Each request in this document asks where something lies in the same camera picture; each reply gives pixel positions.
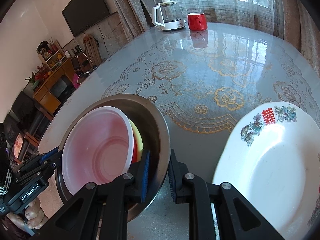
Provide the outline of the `person's left hand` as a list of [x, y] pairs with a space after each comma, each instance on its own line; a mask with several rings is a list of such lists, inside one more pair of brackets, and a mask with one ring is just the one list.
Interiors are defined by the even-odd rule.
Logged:
[[12, 212], [7, 214], [10, 221], [23, 231], [25, 231], [24, 224], [27, 224], [29, 229], [40, 229], [49, 220], [41, 208], [39, 198], [35, 198], [29, 203], [29, 206], [24, 212], [24, 216], [27, 220], [26, 222], [22, 217]]

